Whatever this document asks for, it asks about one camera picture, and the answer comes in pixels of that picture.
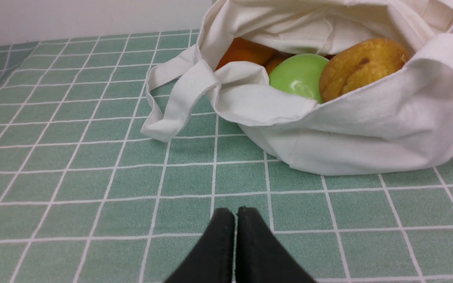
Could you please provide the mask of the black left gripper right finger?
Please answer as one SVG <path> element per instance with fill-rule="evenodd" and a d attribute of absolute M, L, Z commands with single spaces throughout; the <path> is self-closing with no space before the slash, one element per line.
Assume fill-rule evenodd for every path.
<path fill-rule="evenodd" d="M 264 222 L 257 208 L 237 213 L 237 283 L 314 283 Z"/>

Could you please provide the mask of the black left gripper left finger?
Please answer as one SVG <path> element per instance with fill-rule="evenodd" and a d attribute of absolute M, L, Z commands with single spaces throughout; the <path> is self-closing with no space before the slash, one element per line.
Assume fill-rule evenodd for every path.
<path fill-rule="evenodd" d="M 235 220 L 218 208 L 193 249 L 166 283 L 231 283 Z"/>

